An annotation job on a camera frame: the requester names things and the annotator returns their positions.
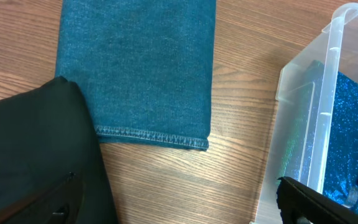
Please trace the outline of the clear plastic storage bin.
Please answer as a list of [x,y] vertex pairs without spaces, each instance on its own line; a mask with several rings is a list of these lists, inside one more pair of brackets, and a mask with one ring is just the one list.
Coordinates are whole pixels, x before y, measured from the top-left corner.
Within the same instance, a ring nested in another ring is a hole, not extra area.
[[337,75],[358,84],[358,3],[337,8],[331,22],[280,72],[275,126],[254,221],[280,223],[279,178],[322,192],[333,134]]

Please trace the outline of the folded blue denim cloth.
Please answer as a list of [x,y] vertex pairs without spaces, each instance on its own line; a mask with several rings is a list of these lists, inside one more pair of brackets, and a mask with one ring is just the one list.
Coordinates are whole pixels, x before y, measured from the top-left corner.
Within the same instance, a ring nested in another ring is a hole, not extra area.
[[205,151],[215,0],[63,0],[55,73],[101,142]]

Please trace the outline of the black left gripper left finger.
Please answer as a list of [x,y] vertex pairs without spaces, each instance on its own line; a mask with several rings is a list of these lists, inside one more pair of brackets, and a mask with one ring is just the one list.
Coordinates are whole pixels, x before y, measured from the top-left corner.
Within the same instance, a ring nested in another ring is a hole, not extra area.
[[76,223],[83,199],[82,176],[69,173],[54,184],[0,209],[0,224]]

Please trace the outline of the blue green sequin garment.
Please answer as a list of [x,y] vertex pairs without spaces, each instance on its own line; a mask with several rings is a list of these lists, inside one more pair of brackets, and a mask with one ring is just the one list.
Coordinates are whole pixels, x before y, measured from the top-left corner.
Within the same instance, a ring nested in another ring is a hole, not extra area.
[[[306,184],[309,179],[324,64],[314,60],[291,91],[284,113],[285,150],[279,176]],[[358,214],[358,84],[338,73],[323,195]]]

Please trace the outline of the black cloth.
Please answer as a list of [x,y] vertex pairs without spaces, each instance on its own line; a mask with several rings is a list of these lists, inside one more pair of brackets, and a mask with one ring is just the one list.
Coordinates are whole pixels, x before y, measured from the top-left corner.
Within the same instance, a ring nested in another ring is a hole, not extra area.
[[0,209],[70,173],[85,185],[78,223],[117,223],[98,137],[79,86],[58,77],[0,100]]

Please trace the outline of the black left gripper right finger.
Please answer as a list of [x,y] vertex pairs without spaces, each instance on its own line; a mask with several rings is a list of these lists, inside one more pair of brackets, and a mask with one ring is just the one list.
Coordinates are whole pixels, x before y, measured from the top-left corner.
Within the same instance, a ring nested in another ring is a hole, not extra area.
[[279,178],[277,206],[283,224],[358,224],[358,214],[291,177]]

